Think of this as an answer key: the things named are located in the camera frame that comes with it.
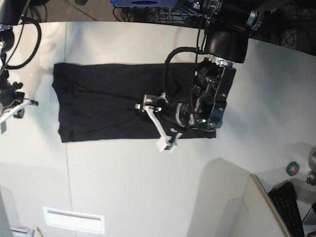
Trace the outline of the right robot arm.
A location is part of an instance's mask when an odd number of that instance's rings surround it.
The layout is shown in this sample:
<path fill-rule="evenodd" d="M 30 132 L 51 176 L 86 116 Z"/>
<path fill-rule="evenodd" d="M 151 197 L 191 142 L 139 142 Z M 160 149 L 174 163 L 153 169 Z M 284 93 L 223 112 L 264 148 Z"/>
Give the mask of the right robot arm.
<path fill-rule="evenodd" d="M 36 55 L 40 42 L 42 31 L 39 22 L 27 17 L 27 8 L 30 2 L 28 0 L 2 0 L 0 2 L 0 123 L 4 124 L 10 117 L 21 119 L 24 116 L 27 105 L 38 106 L 36 100 L 25 97 L 25 93 L 20 89 L 23 87 L 21 82 L 9 82 L 9 70 L 18 70 L 25 67 Z M 15 53 L 22 36 L 19 36 L 15 42 L 13 27 L 25 24 L 33 24 L 37 29 L 37 42 L 31 55 L 20 65 L 9 65 L 10 57 L 7 53 L 13 49 Z"/>

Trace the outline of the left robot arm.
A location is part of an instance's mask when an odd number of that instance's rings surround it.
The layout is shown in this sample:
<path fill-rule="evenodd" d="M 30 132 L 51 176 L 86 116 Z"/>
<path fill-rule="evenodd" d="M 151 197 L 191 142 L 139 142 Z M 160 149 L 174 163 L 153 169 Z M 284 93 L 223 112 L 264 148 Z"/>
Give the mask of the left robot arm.
<path fill-rule="evenodd" d="M 236 74 L 235 64 L 245 61 L 248 41 L 260 12 L 234 0 L 210 0 L 203 17 L 195 47 L 174 49 L 165 60 L 160 96 L 145 95 L 136 108 L 147 113 L 160 137 L 175 142 L 187 131 L 202 136 L 221 127 L 227 96 Z M 204 56 L 195 62 L 189 94 L 177 97 L 169 85 L 171 59 L 182 52 Z"/>

